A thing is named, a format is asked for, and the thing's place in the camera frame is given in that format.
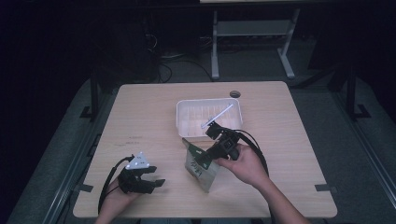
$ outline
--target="dark background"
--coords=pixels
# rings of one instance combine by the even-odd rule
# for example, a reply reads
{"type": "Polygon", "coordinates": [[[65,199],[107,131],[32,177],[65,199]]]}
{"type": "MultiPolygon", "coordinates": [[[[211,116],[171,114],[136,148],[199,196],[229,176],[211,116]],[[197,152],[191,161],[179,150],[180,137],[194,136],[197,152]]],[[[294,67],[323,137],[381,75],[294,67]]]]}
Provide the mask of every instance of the dark background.
{"type": "MultiPolygon", "coordinates": [[[[317,38],[312,68],[325,69],[339,61],[353,63],[359,77],[372,86],[380,104],[396,120],[396,8],[391,1],[361,2],[364,4],[307,7],[302,10],[295,37],[317,38]]],[[[79,87],[92,71],[103,67],[109,74],[117,71],[103,49],[114,50],[112,57],[118,55],[121,61],[136,60],[122,52],[123,47],[133,48],[134,44],[115,41],[125,33],[112,29],[113,24],[144,18],[144,14],[114,17],[103,11],[81,11],[67,1],[0,3],[1,223],[12,212],[79,87]]],[[[162,49],[195,52],[197,38],[210,35],[211,22],[207,11],[157,12],[152,21],[143,20],[141,35],[135,26],[133,33],[143,45],[144,32],[150,32],[159,37],[162,49]]],[[[136,66],[155,66],[155,60],[145,55],[136,66]]],[[[130,79],[122,81],[151,81],[156,76],[152,74],[155,71],[145,71],[147,79],[136,78],[131,69],[125,71],[130,79]]],[[[110,75],[101,84],[120,84],[114,79],[110,75]]]]}

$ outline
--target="white tray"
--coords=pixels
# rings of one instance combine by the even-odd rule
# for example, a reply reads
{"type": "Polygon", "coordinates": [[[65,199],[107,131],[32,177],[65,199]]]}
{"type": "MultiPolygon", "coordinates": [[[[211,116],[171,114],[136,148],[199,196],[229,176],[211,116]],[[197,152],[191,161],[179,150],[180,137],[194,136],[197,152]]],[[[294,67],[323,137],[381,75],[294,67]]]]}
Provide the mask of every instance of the white tray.
{"type": "Polygon", "coordinates": [[[184,100],[177,103],[177,130],[181,137],[193,140],[204,140],[207,126],[202,125],[213,119],[228,106],[226,112],[216,119],[216,123],[224,128],[242,129],[242,116],[239,102],[234,98],[184,100]]]}

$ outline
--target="wooden tabletop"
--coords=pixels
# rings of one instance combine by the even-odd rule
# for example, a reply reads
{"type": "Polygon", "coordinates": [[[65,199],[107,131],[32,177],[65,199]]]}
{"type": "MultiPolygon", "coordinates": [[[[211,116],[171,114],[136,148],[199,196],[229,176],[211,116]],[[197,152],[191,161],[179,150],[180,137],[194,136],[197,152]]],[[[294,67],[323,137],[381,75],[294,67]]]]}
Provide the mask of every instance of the wooden tabletop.
{"type": "Polygon", "coordinates": [[[220,168],[206,193],[184,168],[187,150],[177,133],[177,102],[227,98],[230,91],[241,93],[242,129],[257,140],[270,177],[280,190],[304,216],[334,217],[337,209],[332,195],[316,190],[315,185],[326,181],[283,82],[122,86],[84,181],[93,189],[80,192],[75,216],[97,217],[99,195],[111,168],[120,159],[142,151],[149,163],[158,167],[154,174],[142,178],[166,181],[152,194],[134,201],[123,217],[269,217],[260,193],[228,170],[220,168]]]}

